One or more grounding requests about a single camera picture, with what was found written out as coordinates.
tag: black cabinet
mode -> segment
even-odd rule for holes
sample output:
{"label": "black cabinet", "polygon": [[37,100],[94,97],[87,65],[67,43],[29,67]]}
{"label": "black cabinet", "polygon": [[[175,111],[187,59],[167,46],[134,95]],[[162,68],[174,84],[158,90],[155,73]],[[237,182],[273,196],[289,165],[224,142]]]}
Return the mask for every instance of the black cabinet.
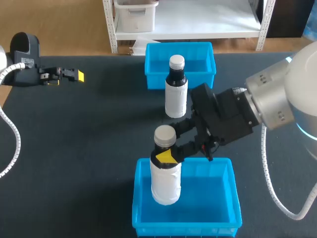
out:
{"label": "black cabinet", "polygon": [[[266,37],[301,37],[314,1],[276,0]],[[263,0],[259,0],[256,13],[261,22],[263,18]]]}

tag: shelf leg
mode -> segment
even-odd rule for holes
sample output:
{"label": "shelf leg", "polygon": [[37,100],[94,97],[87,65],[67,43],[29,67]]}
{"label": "shelf leg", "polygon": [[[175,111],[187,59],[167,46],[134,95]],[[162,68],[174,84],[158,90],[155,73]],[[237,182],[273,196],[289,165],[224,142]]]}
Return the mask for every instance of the shelf leg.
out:
{"label": "shelf leg", "polygon": [[115,26],[112,16],[112,0],[103,0],[106,23],[111,45],[111,52],[118,53],[117,37],[115,36]]}
{"label": "shelf leg", "polygon": [[259,34],[258,45],[257,45],[256,51],[263,50],[263,46],[264,46],[264,42],[266,39],[266,34],[267,34],[268,27],[269,27],[269,22],[271,21],[274,5],[275,5],[275,0],[267,0],[265,11],[263,14],[263,19],[262,19],[262,24],[261,24],[261,29],[260,29],[260,34]]}

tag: white storage box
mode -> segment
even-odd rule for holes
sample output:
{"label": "white storage box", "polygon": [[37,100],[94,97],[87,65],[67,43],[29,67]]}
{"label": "white storage box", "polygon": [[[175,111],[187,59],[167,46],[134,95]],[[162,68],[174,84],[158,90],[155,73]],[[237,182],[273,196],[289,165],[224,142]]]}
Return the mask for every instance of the white storage box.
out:
{"label": "white storage box", "polygon": [[124,32],[146,32],[154,30],[155,7],[153,0],[115,0],[114,6]]}

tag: white cable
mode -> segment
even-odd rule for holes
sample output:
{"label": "white cable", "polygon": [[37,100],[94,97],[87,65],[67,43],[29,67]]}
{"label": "white cable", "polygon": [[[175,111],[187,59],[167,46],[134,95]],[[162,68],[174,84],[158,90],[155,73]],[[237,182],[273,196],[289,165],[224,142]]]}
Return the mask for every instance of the white cable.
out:
{"label": "white cable", "polygon": [[[13,64],[11,66],[9,66],[8,68],[6,68],[1,74],[0,74],[0,85],[2,84],[4,78],[12,71],[17,70],[17,69],[25,69],[26,65],[24,63],[17,63],[17,64]],[[13,122],[6,116],[6,114],[4,113],[4,111],[2,110],[1,106],[0,106],[0,116],[2,117],[2,119],[11,127],[11,129],[14,132],[15,135],[15,139],[16,139],[16,148],[15,148],[15,153],[13,156],[13,159],[11,160],[11,162],[9,163],[9,165],[0,173],[0,178],[3,177],[4,175],[6,175],[10,169],[12,169],[13,165],[15,164],[16,160],[19,157],[20,154],[20,149],[21,149],[21,137],[20,137],[20,133],[18,131],[18,129],[16,128],[16,126],[13,124]]]}
{"label": "white cable", "polygon": [[312,188],[310,194],[308,195],[308,198],[302,208],[302,210],[298,214],[294,214],[290,212],[284,205],[278,200],[274,189],[273,185],[271,183],[271,179],[269,177],[269,172],[268,172],[268,166],[267,166],[267,160],[266,160],[266,126],[262,124],[262,137],[261,137],[261,151],[262,151],[262,163],[263,163],[263,169],[264,169],[264,176],[266,180],[266,184],[268,187],[268,190],[271,194],[271,197],[273,198],[273,201],[275,204],[278,206],[278,208],[285,213],[286,216],[293,220],[301,220],[303,219],[306,214],[308,213],[309,209],[311,208],[316,196],[317,196],[317,183],[314,185]]}

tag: black table surface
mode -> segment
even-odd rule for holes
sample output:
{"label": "black table surface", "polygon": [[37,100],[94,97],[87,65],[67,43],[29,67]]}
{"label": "black table surface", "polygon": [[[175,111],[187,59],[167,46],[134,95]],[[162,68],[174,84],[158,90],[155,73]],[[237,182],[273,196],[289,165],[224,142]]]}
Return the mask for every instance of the black table surface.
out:
{"label": "black table surface", "polygon": [[[215,55],[214,91],[243,87],[248,76],[288,55]],[[0,179],[0,237],[135,237],[136,162],[152,151],[155,128],[177,121],[165,115],[164,91],[147,90],[144,57],[45,57],[43,63],[79,68],[86,82],[10,93],[4,111],[20,131],[22,149],[16,165]],[[189,117],[190,99],[187,105]],[[0,131],[3,169],[15,138],[2,120]],[[271,199],[260,134],[258,126],[215,154],[233,163],[243,220],[236,237],[317,237],[316,203],[305,219],[292,221]],[[268,132],[267,153],[277,196],[298,213],[317,181],[317,161],[304,149],[294,124]]]}

